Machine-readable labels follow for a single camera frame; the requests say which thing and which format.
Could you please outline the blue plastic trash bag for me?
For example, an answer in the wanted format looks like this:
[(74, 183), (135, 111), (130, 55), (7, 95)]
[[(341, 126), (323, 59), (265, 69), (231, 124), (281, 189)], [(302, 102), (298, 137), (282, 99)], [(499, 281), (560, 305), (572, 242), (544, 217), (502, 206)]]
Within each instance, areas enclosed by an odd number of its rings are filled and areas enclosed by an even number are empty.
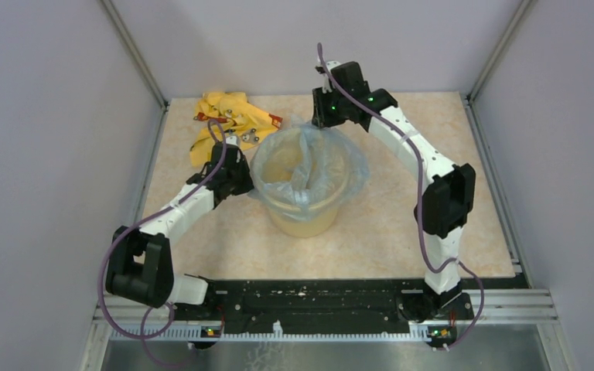
[(252, 194), (273, 207), (330, 208), (370, 177), (367, 158), (343, 132), (298, 124), (270, 134), (251, 163)]

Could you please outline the yellow plastic trash bin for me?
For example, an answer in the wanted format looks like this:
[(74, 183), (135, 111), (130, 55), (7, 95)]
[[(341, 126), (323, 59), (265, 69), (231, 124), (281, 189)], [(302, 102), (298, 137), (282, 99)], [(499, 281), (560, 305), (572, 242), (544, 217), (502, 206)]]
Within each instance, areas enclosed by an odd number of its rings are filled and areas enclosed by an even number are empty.
[(278, 131), (251, 161), (255, 195), (273, 223), (294, 237), (329, 229), (352, 185), (350, 150), (334, 130), (310, 126)]

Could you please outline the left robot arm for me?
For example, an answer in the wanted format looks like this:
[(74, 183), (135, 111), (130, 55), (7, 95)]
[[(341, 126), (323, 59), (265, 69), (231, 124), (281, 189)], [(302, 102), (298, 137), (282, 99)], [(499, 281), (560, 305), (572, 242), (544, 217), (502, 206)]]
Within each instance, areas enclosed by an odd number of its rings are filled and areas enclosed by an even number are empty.
[(240, 145), (216, 143), (211, 160), (186, 180), (173, 199), (138, 224), (122, 226), (114, 233), (103, 276), (105, 291), (152, 308), (185, 304), (198, 319), (212, 317), (217, 299), (208, 293), (208, 280), (175, 274), (171, 247), (227, 197), (253, 188)]

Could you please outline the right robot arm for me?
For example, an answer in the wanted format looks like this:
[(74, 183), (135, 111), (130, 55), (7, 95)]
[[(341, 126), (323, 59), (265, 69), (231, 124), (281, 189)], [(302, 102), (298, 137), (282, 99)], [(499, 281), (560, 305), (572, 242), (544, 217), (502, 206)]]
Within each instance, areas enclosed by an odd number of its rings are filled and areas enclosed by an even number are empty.
[(458, 165), (438, 151), (406, 118), (398, 101), (385, 89), (371, 90), (359, 63), (322, 62), (324, 77), (312, 91), (313, 124), (333, 128), (348, 121), (380, 140), (415, 177), (414, 218), (425, 262), (425, 287), (401, 304), (413, 322), (444, 318), (463, 292), (459, 276), (459, 244), (473, 210), (476, 171)]

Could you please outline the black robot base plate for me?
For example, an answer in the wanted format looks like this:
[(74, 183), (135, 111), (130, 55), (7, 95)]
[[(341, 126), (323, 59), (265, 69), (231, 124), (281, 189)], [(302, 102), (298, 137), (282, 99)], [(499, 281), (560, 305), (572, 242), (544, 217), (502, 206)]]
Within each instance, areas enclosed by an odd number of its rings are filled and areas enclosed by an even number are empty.
[(516, 277), (486, 281), (463, 279), (463, 290), (448, 308), (423, 322), (406, 319), (401, 304), (421, 294), (422, 279), (212, 281), (203, 305), (173, 304), (175, 321), (214, 321), (221, 332), (270, 332), (279, 321), (289, 334), (406, 333), (424, 322), (430, 346), (456, 341), (456, 325), (483, 313), (488, 299), (500, 289), (524, 289)]

